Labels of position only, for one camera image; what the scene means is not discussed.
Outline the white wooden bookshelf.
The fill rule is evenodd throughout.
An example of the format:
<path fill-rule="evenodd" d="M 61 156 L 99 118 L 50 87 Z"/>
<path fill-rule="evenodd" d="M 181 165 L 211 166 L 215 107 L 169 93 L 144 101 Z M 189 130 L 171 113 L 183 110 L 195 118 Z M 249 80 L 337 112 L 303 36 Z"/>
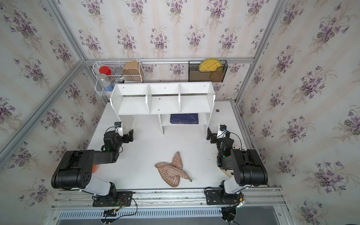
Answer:
<path fill-rule="evenodd" d="M 172 125 L 172 114 L 197 114 L 198 124 L 207 129 L 215 100 L 211 82 L 119 83 L 110 95 L 117 117 L 157 115 L 161 132 Z"/>

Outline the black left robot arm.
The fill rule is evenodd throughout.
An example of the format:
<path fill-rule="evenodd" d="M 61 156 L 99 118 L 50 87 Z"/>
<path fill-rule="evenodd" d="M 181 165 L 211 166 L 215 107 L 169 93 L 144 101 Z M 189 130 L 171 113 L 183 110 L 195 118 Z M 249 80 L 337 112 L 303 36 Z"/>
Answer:
<path fill-rule="evenodd" d="M 121 136 L 118 128 L 113 128 L 104 133 L 104 145 L 100 151 L 67 151 L 52 176 L 51 186 L 55 189 L 80 190 L 99 197 L 115 197 L 115 184 L 92 175 L 94 166 L 116 163 L 123 152 L 122 145 L 134 140 L 134 130 Z"/>

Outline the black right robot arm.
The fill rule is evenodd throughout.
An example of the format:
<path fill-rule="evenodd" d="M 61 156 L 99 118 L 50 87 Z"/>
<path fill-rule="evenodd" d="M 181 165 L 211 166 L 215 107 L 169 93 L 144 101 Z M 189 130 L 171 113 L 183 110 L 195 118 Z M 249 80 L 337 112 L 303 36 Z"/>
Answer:
<path fill-rule="evenodd" d="M 244 150 L 242 147 L 235 149 L 231 134 L 226 125 L 220 125 L 216 134 L 207 129 L 206 139 L 217 147 L 218 168 L 231 170 L 233 173 L 228 180 L 222 181 L 219 185 L 221 197 L 232 197 L 245 188 L 265 185 L 269 179 L 258 152 L 254 149 Z"/>

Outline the dark blue book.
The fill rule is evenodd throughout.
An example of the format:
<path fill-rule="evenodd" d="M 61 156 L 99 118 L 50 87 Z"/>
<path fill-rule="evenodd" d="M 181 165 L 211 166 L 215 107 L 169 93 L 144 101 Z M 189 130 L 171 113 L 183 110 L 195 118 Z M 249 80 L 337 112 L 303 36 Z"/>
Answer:
<path fill-rule="evenodd" d="M 199 124 L 197 113 L 171 114 L 171 124 Z"/>

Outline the star patterned plate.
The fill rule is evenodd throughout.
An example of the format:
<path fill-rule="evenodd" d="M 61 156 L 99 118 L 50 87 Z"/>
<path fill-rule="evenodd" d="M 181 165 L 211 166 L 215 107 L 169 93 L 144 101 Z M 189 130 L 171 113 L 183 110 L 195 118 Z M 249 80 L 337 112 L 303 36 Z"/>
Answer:
<path fill-rule="evenodd" d="M 233 176 L 232 155 L 225 156 L 220 147 L 217 148 L 217 166 L 226 176 Z"/>

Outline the clear plastic bottle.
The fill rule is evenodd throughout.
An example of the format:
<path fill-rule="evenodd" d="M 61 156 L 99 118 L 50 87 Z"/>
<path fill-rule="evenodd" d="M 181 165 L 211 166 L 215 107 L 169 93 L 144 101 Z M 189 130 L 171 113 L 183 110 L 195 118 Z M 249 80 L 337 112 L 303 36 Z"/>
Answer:
<path fill-rule="evenodd" d="M 113 84 L 109 77 L 105 74 L 99 74 L 97 76 L 100 85 L 103 87 L 105 92 L 112 92 L 113 91 Z"/>

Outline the round brown woven coaster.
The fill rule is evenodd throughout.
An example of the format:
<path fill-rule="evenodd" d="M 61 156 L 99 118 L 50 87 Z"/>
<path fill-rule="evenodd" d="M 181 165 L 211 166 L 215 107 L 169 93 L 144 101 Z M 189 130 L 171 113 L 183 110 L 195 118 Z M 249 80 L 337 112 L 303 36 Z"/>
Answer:
<path fill-rule="evenodd" d="M 213 83 L 221 83 L 224 79 L 224 73 L 221 71 L 214 71 L 210 74 L 210 81 Z"/>

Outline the black mesh basket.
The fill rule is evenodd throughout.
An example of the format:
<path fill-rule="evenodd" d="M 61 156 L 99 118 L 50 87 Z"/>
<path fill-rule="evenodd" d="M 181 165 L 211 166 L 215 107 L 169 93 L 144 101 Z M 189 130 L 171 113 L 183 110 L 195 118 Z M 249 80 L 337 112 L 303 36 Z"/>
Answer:
<path fill-rule="evenodd" d="M 219 67 L 217 71 L 221 71 L 226 76 L 228 63 L 225 60 L 220 60 L 222 67 Z M 188 62 L 188 81 L 189 82 L 210 82 L 211 72 L 200 72 L 198 67 L 202 61 L 189 61 Z"/>

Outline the brown cardboard box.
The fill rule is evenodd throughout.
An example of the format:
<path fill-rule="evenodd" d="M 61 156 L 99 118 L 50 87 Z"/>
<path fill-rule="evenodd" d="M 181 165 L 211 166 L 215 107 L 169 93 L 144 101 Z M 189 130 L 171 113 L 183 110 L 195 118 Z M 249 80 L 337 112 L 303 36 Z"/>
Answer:
<path fill-rule="evenodd" d="M 131 82 L 141 82 L 142 75 L 140 72 L 140 64 L 137 61 L 129 61 L 126 62 L 123 69 L 122 74 L 124 75 L 127 81 Z"/>

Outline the red lid jar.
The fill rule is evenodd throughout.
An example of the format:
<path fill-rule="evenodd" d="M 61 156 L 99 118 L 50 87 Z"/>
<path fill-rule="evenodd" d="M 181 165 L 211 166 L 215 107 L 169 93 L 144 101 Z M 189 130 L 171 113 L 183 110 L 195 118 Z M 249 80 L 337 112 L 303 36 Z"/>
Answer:
<path fill-rule="evenodd" d="M 112 74 L 112 71 L 109 67 L 107 66 L 102 66 L 100 69 L 99 69 L 99 73 L 100 74 L 105 74 L 107 76 L 111 75 Z"/>

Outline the yellow woven mat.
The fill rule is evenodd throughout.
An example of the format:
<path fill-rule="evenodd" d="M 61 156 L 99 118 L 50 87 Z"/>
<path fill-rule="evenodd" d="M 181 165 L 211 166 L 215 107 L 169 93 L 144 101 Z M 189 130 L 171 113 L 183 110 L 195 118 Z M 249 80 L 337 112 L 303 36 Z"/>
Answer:
<path fill-rule="evenodd" d="M 202 61 L 198 67 L 200 72 L 215 72 L 222 67 L 221 61 L 211 58 Z"/>

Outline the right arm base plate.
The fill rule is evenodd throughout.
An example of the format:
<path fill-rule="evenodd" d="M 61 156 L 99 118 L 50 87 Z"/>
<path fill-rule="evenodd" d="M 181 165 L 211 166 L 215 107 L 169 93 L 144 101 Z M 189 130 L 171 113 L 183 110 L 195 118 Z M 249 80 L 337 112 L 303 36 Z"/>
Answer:
<path fill-rule="evenodd" d="M 235 194 L 227 194 L 224 190 L 207 187 L 204 189 L 205 200 L 207 205 L 236 205 L 243 201 L 242 192 Z"/>

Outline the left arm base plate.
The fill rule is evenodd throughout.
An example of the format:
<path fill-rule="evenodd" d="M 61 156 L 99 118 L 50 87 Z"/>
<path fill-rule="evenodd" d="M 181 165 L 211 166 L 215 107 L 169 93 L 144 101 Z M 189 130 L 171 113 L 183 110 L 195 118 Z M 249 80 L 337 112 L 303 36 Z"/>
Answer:
<path fill-rule="evenodd" d="M 93 207 L 128 207 L 131 205 L 133 192 L 118 191 L 115 196 L 94 196 Z"/>

